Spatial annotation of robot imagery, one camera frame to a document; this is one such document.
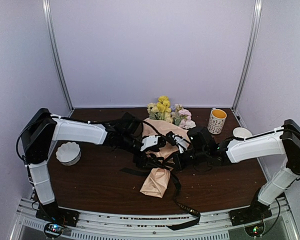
flower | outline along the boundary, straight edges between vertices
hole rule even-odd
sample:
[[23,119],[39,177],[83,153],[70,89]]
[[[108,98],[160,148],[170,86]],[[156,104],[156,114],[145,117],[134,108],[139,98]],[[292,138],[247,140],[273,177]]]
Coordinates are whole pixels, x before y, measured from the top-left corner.
[[174,109],[176,112],[180,111],[181,109],[183,109],[182,105],[181,104],[175,104],[174,105]]
[[159,108],[157,106],[154,106],[152,109],[151,109],[151,112],[152,113],[158,113],[159,112]]
[[147,105],[147,112],[148,114],[151,113],[151,109],[155,106],[156,104],[155,103],[152,103],[150,102],[148,105]]
[[178,111],[178,114],[180,116],[190,116],[191,117],[191,112],[189,112],[189,110],[187,110],[187,109],[181,109],[180,111]]
[[163,105],[165,105],[167,108],[170,107],[170,101],[169,100],[164,100],[162,102]]
[[158,101],[160,103],[163,103],[165,100],[169,101],[169,98],[167,96],[161,96],[161,97],[158,98]]
[[163,105],[161,102],[158,102],[156,106],[158,107],[160,113],[164,113],[166,111],[166,106]]
[[186,120],[182,119],[180,124],[179,124],[179,127],[183,129],[185,126],[186,126]]
[[164,115],[165,118],[171,118],[171,113],[170,112],[166,111],[163,115]]
[[148,109],[151,109],[151,108],[153,108],[155,105],[156,105],[155,103],[150,102],[150,103],[147,105],[147,107],[148,107]]
[[192,120],[186,121],[184,125],[184,129],[192,129],[196,126],[196,123]]
[[170,116],[169,116],[169,117],[166,117],[166,118],[165,118],[165,121],[168,122],[168,123],[171,123],[171,124],[174,122],[173,118],[170,117]]

wooden table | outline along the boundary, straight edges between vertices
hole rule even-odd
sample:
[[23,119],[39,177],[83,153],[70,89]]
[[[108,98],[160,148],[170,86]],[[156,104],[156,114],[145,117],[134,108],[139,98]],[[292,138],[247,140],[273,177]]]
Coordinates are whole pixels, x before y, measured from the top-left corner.
[[[210,108],[189,108],[197,125],[207,126]],[[239,126],[230,109],[220,135],[221,142],[232,135]],[[148,117],[146,108],[100,108],[76,109],[73,118],[92,121],[106,121],[120,118],[130,112],[140,119]],[[134,215],[160,215],[183,213],[173,202],[175,187],[170,181],[163,198],[143,195],[139,192],[145,177],[120,172],[127,167],[137,169],[132,162],[133,155],[124,150],[112,151],[109,147],[79,143],[81,159],[73,166],[64,166],[53,153],[48,169],[56,199],[61,207],[72,209]],[[206,164],[188,166],[176,172],[182,184],[178,201],[200,212],[231,209],[249,205],[256,190],[266,183],[256,159],[242,161],[231,166],[214,167]]]

mug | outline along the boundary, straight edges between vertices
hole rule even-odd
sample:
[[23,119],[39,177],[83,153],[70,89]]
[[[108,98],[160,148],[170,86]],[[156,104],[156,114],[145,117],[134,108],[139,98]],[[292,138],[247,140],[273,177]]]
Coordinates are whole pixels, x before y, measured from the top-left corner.
[[224,127],[227,118],[227,113],[221,109],[212,108],[208,123],[208,130],[212,134],[220,134]]

white plate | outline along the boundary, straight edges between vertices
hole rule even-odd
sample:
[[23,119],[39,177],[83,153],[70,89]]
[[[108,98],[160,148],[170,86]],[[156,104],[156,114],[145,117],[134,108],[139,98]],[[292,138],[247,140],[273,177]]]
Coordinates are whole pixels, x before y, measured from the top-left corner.
[[55,155],[56,159],[58,159],[60,163],[66,166],[71,166],[80,160],[81,149],[77,143],[69,141],[58,147]]
[[234,130],[233,130],[233,136],[237,137],[237,138],[249,138],[249,137],[252,137],[252,133],[244,128],[244,127],[236,127]]

brown paper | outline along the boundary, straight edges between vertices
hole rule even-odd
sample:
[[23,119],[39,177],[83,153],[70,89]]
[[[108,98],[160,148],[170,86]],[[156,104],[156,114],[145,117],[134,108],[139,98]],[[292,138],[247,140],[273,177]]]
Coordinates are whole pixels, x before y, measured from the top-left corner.
[[140,192],[144,195],[162,198],[170,179],[170,171],[164,168],[153,168],[145,179]]
[[[168,132],[172,131],[174,134],[177,134],[183,137],[184,139],[190,141],[187,135],[188,130],[182,129],[181,127],[178,127],[172,123],[163,120],[154,120],[147,118],[145,119],[145,121],[153,125],[159,131],[159,133],[163,135],[166,135]],[[157,133],[149,125],[143,124],[142,136],[144,137],[150,135],[157,135]],[[170,154],[178,150],[179,148],[177,146],[172,146],[167,142],[164,147],[160,148],[159,152],[147,151],[147,153],[152,153],[156,157],[163,157],[163,159],[166,159],[167,157],[169,157]]]

